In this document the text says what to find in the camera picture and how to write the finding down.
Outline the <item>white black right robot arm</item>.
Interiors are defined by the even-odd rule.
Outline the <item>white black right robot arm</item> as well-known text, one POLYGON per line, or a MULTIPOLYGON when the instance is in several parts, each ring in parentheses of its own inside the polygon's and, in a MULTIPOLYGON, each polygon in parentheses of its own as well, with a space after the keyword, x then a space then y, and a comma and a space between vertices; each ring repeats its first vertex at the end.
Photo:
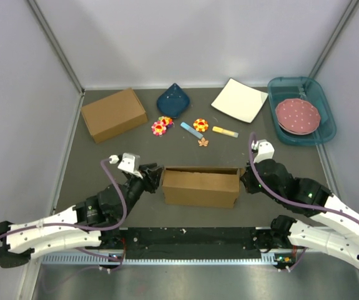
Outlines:
POLYGON ((310 248, 341 259, 359 270, 359 213, 319 182, 293 177, 273 159, 249 161, 240 180, 249 194, 263 193, 295 214, 332 229, 325 232, 280 215, 270 225, 267 248, 310 248))

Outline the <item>dark blue ceramic bowl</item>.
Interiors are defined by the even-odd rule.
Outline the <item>dark blue ceramic bowl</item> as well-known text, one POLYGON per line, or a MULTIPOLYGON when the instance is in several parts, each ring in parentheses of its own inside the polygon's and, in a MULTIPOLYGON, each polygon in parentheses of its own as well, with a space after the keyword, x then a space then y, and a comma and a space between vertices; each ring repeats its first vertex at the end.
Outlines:
POLYGON ((190 98, 177 83, 173 83, 157 98, 156 105, 163 116, 177 119, 190 105, 190 98))

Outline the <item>yellow chalk stick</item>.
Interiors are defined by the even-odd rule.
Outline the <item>yellow chalk stick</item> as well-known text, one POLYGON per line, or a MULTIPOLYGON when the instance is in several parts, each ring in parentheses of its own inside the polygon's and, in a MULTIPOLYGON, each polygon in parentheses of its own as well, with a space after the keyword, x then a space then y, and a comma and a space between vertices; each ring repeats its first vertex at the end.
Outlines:
POLYGON ((238 138, 239 134, 235 131, 230 131, 228 129, 224 129, 224 128, 221 128, 221 127, 218 127, 218 126, 214 126, 212 128, 212 131, 215 132, 215 133, 219 133, 219 134, 223 134, 223 135, 226 135, 226 136, 230 136, 230 137, 233 137, 233 138, 238 138))

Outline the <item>closed brown cardboard box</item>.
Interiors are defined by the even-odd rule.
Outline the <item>closed brown cardboard box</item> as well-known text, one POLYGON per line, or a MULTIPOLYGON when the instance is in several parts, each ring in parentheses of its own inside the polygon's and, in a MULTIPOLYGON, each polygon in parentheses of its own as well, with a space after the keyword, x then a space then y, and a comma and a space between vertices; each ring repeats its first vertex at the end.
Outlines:
POLYGON ((83 106, 81 114, 97 144, 148 122, 147 113, 131 88, 83 106))

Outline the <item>teal plastic bin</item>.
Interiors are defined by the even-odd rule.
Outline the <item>teal plastic bin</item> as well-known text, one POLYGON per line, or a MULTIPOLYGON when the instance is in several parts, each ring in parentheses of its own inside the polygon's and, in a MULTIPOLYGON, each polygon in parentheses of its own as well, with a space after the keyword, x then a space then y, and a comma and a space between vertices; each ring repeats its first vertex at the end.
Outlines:
POLYGON ((316 146, 335 137, 337 126, 316 80, 302 76, 276 77, 267 89, 274 127, 281 142, 316 146))

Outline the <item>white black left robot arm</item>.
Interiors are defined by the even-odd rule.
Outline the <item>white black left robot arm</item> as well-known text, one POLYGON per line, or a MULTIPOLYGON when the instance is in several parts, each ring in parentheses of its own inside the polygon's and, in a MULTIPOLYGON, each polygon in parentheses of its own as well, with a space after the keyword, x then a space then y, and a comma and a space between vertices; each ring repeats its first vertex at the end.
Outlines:
POLYGON ((159 188, 164 168, 122 156, 103 159, 101 166, 111 184, 96 195, 37 221, 0 222, 0 267, 15 268, 65 249, 116 247, 120 227, 141 195, 159 188))

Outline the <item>blue chalk stick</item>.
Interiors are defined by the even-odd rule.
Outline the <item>blue chalk stick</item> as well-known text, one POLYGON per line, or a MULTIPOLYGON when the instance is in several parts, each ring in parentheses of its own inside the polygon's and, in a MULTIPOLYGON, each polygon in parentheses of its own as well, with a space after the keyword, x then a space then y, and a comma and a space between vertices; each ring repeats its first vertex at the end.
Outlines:
POLYGON ((197 139, 201 140, 204 135, 200 132, 198 132, 197 130, 195 130, 193 127, 191 127, 190 125, 188 125, 185 122, 181 122, 180 124, 182 129, 185 129, 188 133, 191 133, 193 136, 195 136, 197 139))

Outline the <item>rainbow flower plush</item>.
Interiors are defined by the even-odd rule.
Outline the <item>rainbow flower plush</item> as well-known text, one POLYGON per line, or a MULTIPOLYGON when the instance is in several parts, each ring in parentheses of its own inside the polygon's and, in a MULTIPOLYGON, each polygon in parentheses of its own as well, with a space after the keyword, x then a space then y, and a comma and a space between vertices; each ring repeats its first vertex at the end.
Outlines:
POLYGON ((160 121, 167 128, 171 128, 174 126, 174 122, 173 122, 172 118, 167 117, 167 116, 159 117, 158 121, 160 121))

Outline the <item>brown cardboard box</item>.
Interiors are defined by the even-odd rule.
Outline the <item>brown cardboard box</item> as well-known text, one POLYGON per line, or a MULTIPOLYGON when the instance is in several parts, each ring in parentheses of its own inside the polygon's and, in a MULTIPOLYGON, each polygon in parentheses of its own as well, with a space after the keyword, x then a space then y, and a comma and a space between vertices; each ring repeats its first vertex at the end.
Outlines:
POLYGON ((232 209, 240 194, 243 173, 237 167, 166 167, 162 178, 165 202, 232 209))
POLYGON ((148 122, 147 113, 131 88, 83 106, 81 114, 97 144, 148 122))

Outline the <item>white square plate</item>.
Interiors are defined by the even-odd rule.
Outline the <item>white square plate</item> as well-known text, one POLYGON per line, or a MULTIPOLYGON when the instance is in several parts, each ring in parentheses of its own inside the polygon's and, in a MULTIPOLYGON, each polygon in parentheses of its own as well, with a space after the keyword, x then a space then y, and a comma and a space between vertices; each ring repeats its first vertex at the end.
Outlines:
POLYGON ((211 106, 234 119, 251 123, 267 98, 267 92, 259 91, 230 78, 211 106))

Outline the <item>pink dotted plate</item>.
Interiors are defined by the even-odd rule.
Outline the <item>pink dotted plate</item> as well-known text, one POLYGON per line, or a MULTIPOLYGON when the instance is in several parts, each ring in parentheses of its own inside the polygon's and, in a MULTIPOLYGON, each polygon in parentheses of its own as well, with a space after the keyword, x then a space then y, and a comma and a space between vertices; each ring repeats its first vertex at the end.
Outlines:
POLYGON ((313 133, 320 125, 318 109, 308 101, 299 98, 286 99, 275 108, 279 126, 295 135, 313 133))

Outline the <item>orange flower plush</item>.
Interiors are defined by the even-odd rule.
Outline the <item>orange flower plush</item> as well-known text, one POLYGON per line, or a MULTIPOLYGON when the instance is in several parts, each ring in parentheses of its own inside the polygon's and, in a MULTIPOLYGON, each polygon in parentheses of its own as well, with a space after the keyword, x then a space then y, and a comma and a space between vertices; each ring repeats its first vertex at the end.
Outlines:
POLYGON ((205 119, 196 119, 193 123, 193 127, 197 132, 204 133, 208 130, 209 124, 205 119))

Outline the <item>small brown leaf toy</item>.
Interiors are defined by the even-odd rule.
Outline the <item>small brown leaf toy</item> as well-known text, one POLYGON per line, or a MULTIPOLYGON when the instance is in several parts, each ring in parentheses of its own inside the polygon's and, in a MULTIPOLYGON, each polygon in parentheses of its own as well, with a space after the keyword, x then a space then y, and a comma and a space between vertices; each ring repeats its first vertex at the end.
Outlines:
POLYGON ((200 140, 198 140, 198 144, 200 147, 207 147, 209 145, 209 140, 202 137, 200 140))

